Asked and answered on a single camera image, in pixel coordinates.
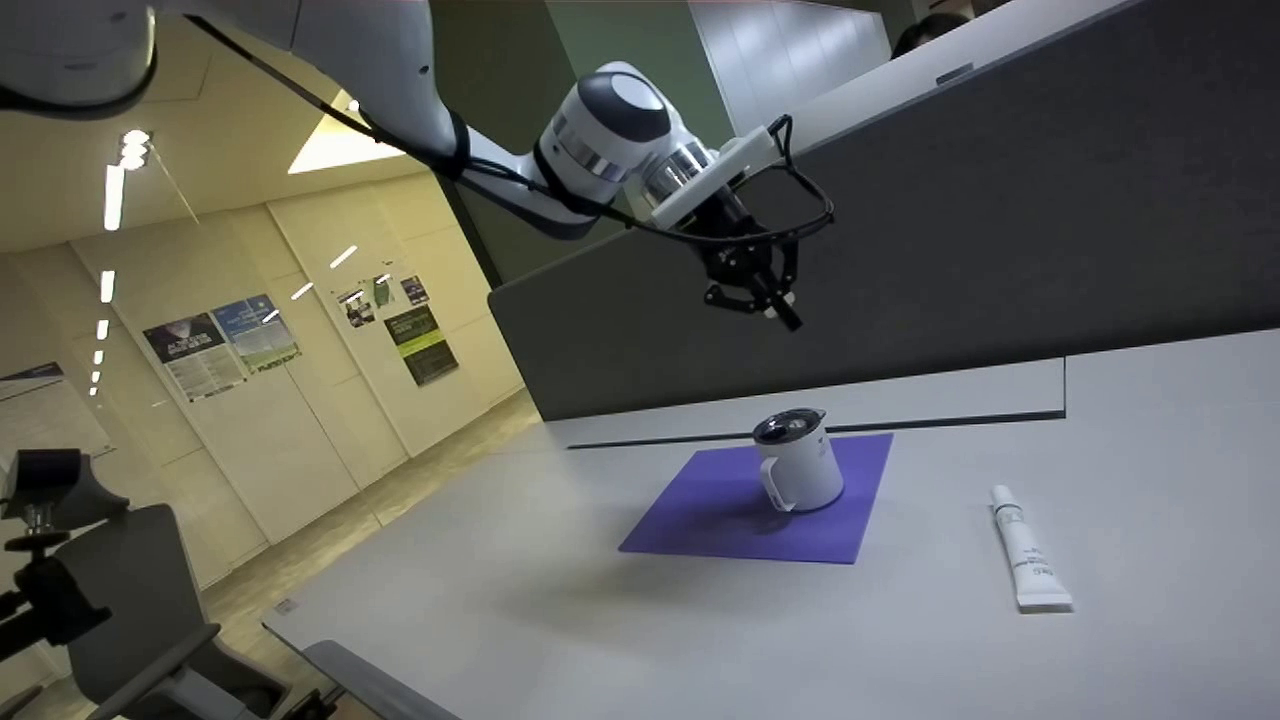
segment white table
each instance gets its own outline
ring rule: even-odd
[[[1277,720],[1280,330],[1071,360],[1067,418],[900,431],[855,564],[624,554],[708,442],[491,455],[268,627],[464,720]],[[1020,615],[1012,482],[1075,596]]]

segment tube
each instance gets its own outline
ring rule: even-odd
[[[1058,580],[1048,554],[1041,551],[1020,498],[1005,482],[992,488],[992,521],[1012,577],[1012,605],[1020,613],[1075,607],[1071,591]]]

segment white mug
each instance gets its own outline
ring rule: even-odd
[[[777,513],[812,513],[845,493],[824,410],[790,409],[754,428],[761,482]]]

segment floor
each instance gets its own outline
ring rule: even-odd
[[[296,702],[314,689],[327,689],[301,654],[293,654],[275,636],[262,627],[262,621],[290,600],[308,577],[326,572],[347,548],[367,539],[371,533],[388,527],[396,516],[441,493],[451,476],[468,463],[501,453],[519,431],[540,422],[529,395],[513,395],[474,428],[455,431],[451,440],[437,442],[421,458],[405,463],[402,473],[384,476],[379,482],[366,488],[347,504],[334,506],[293,539],[268,548],[229,580],[205,591],[210,615],[222,624],[222,641],[252,658],[258,668],[271,671],[293,689]],[[94,702],[77,691],[73,679],[49,689],[38,702],[22,710],[22,720],[77,720],[90,716]],[[340,702],[338,720],[366,720],[367,710],[357,702]]]

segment purple mat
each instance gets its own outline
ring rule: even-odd
[[[695,453],[640,516],[621,551],[854,564],[863,539],[891,436],[832,440],[845,497],[781,516],[761,488],[755,447]]]

